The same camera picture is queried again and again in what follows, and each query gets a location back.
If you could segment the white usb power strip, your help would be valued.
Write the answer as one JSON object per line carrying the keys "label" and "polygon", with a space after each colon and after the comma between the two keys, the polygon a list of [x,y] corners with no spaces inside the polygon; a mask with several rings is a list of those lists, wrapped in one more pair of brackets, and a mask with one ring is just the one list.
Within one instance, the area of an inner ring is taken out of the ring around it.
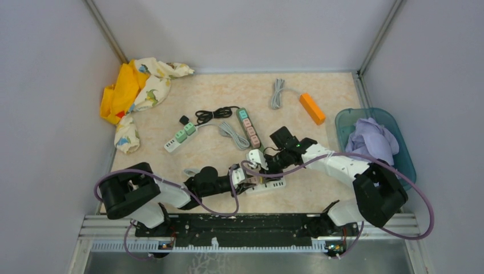
{"label": "white usb power strip", "polygon": [[255,195],[255,194],[266,193],[266,192],[269,192],[269,191],[274,191],[274,190],[277,190],[277,189],[285,188],[286,185],[287,185],[287,183],[286,183],[284,178],[281,178],[280,180],[270,180],[270,181],[263,182],[263,183],[256,184],[254,186],[249,187],[245,191],[245,194]]}

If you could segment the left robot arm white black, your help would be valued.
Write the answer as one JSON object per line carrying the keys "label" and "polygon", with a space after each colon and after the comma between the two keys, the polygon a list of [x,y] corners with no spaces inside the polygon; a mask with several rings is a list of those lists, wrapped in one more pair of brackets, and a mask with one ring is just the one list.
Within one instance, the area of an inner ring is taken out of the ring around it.
{"label": "left robot arm white black", "polygon": [[155,235],[164,236],[171,229],[165,205],[190,210],[202,206],[204,197],[229,192],[236,198],[257,184],[238,164],[224,176],[211,166],[198,171],[187,169],[185,174],[188,179],[184,183],[169,182],[142,162],[102,177],[94,187],[94,195],[103,203],[109,219],[130,218]]}

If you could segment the orange power strip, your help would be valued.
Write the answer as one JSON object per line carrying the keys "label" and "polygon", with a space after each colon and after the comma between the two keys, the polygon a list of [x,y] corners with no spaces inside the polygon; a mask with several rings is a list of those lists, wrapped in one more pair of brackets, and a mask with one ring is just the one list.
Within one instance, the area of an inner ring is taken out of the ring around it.
{"label": "orange power strip", "polygon": [[318,126],[325,122],[326,116],[324,112],[308,93],[301,94],[299,97],[299,102]]}

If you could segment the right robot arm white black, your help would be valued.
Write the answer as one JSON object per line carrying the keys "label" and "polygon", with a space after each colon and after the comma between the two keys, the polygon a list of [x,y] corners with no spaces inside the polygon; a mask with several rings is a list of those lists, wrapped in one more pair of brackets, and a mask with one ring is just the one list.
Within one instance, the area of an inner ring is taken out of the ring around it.
{"label": "right robot arm white black", "polygon": [[282,175],[289,166],[320,171],[350,187],[354,197],[334,202],[324,211],[322,230],[338,234],[349,223],[367,221],[383,227],[407,202],[408,195],[397,175],[383,167],[383,162],[366,162],[323,147],[316,140],[298,140],[285,127],[270,138],[278,148],[274,155],[262,154],[262,169],[271,175]]}

